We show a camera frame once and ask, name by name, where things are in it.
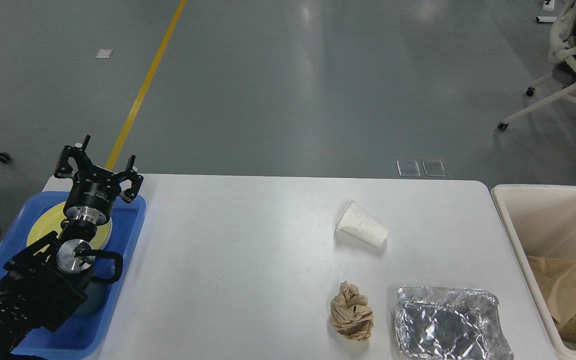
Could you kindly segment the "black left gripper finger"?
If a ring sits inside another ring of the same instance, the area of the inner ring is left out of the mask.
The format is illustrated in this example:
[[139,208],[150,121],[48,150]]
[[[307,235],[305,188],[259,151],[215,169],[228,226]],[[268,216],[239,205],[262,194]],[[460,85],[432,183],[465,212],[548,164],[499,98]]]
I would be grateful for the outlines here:
[[76,183],[93,183],[95,166],[86,153],[91,136],[86,135],[80,145],[65,145],[54,170],[57,179],[72,179]]
[[[118,196],[126,204],[132,203],[137,198],[144,180],[144,176],[135,169],[136,159],[137,156],[132,154],[126,162],[126,167],[115,174],[115,183],[119,187]],[[126,189],[122,189],[121,185],[125,182],[129,182],[129,185]]]

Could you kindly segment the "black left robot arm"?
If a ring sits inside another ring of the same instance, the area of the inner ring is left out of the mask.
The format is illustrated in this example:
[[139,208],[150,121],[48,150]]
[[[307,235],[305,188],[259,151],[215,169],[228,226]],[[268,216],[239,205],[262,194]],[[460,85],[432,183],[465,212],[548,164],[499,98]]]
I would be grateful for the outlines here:
[[117,199],[130,204],[138,198],[144,176],[135,169],[135,155],[119,172],[94,164],[86,152],[89,141],[86,136],[79,146],[64,146],[55,165],[55,178],[71,180],[62,208],[66,225],[28,244],[3,266],[0,360],[18,359],[14,350],[33,330],[59,330],[89,300],[89,285],[121,280],[124,256],[91,242],[111,220]]

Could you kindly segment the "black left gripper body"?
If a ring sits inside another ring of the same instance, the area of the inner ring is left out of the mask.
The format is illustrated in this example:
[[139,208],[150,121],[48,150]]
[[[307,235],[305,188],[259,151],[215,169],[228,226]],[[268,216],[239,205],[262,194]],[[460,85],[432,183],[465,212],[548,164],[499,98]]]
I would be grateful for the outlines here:
[[64,216],[95,226],[109,223],[115,199],[121,191],[114,175],[112,172],[76,172],[62,210]]

